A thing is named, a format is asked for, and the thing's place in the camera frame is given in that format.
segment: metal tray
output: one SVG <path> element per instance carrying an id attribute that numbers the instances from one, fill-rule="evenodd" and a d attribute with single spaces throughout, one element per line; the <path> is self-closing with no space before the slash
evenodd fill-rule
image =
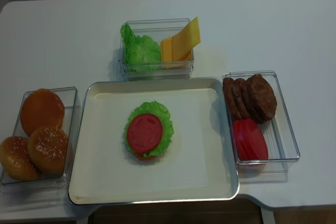
<path id="1" fill-rule="evenodd" d="M 124 146 L 128 116 L 145 101 L 170 111 L 172 143 L 139 161 Z M 229 200 L 239 190 L 222 83 L 215 78 L 100 82 L 87 91 L 69 186 L 77 205 Z"/>

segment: lettuce leaf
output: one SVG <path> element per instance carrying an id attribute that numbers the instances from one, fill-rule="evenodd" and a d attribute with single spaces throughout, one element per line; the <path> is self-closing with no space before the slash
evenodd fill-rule
<path id="1" fill-rule="evenodd" d="M 127 141 L 127 130 L 134 118 L 136 118 L 138 115 L 146 113 L 153 114 L 160 119 L 162 124 L 162 137 L 157 147 L 147 153 L 144 153 L 143 156 L 158 156 L 159 154 L 163 153 L 170 145 L 171 137 L 174 134 L 174 129 L 173 123 L 170 120 L 169 110 L 164 105 L 156 101 L 144 102 L 139 107 L 135 108 L 135 110 L 133 110 L 133 112 L 130 114 L 124 132 L 125 145 L 128 151 L 133 153 L 135 152 Z"/>
<path id="2" fill-rule="evenodd" d="M 151 37 L 144 35 L 136 36 L 128 24 L 120 29 L 125 49 L 124 63 L 159 63 L 161 62 L 160 46 Z M 156 70 L 158 66 L 130 67 L 131 71 Z"/>

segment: bottom bun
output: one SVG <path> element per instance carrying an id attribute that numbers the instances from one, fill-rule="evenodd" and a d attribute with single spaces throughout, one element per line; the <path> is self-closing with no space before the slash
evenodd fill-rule
<path id="1" fill-rule="evenodd" d="M 60 174 L 64 171 L 68 136 L 57 127 L 41 127 L 28 140 L 28 155 L 42 172 Z"/>
<path id="2" fill-rule="evenodd" d="M 0 145 L 0 162 L 13 179 L 29 181 L 40 178 L 40 171 L 29 160 L 27 153 L 28 139 L 11 136 Z"/>
<path id="3" fill-rule="evenodd" d="M 144 157 L 144 156 L 139 155 L 138 153 L 133 153 L 133 155 L 134 155 L 137 159 L 142 160 L 142 161 L 145 161 L 145 160 L 151 160 L 151 159 L 156 158 L 156 156 Z"/>

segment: transparent box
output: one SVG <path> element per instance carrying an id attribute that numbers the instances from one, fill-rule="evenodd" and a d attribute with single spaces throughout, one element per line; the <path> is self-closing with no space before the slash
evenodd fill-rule
<path id="1" fill-rule="evenodd" d="M 134 34 L 137 36 L 150 36 L 159 45 L 162 39 L 169 38 L 181 31 L 190 20 L 183 19 L 159 19 L 128 21 Z M 129 64 L 124 62 L 124 44 L 120 42 L 119 71 L 123 80 L 150 80 L 167 78 L 189 78 L 194 69 L 194 51 L 191 51 L 191 59 L 185 61 L 171 61 L 158 63 Z"/>
<path id="2" fill-rule="evenodd" d="M 257 173 L 282 173 L 300 158 L 300 152 L 294 132 L 289 120 L 284 98 L 281 93 L 278 78 L 273 71 L 259 72 L 231 72 L 225 74 L 223 78 L 243 78 L 248 79 L 254 74 L 261 74 L 262 77 L 270 84 L 277 99 L 277 110 L 274 118 L 263 124 L 259 124 L 267 148 L 268 160 L 242 160 L 239 157 L 235 136 L 233 132 L 233 120 L 227 109 L 227 118 L 229 122 L 231 140 L 234 147 L 234 153 L 240 172 L 257 172 Z"/>
<path id="3" fill-rule="evenodd" d="M 74 153 L 76 151 L 78 133 L 79 133 L 80 104 L 78 100 L 77 89 L 75 87 L 70 87 L 70 88 L 50 89 L 50 91 L 54 92 L 56 95 L 60 97 L 65 107 L 62 130 L 67 134 L 69 140 L 68 140 L 68 152 L 66 156 L 64 171 L 61 174 L 42 173 L 40 179 L 26 182 L 10 178 L 3 170 L 0 181 L 2 193 L 7 192 L 10 193 L 12 191 L 18 191 L 18 190 L 36 191 L 40 189 L 43 190 L 62 189 L 67 188 L 69 185 L 72 165 L 74 162 L 73 158 Z M 22 136 L 25 138 L 29 138 L 22 128 L 20 121 L 20 113 L 24 101 L 31 93 L 33 93 L 33 91 L 26 92 L 23 96 L 13 136 Z"/>

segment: white table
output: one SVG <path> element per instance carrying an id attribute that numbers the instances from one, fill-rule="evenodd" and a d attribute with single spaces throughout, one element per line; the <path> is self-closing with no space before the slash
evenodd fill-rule
<path id="1" fill-rule="evenodd" d="M 193 77 L 274 70 L 301 152 L 286 176 L 242 178 L 239 196 L 266 208 L 336 205 L 336 0 L 10 3 L 0 14 L 0 139 L 12 134 L 26 91 L 75 86 L 82 104 L 92 83 L 116 80 L 127 20 L 195 16 L 202 43 Z M 0 198 L 2 221 L 82 218 L 93 210 L 72 206 L 66 191 Z"/>

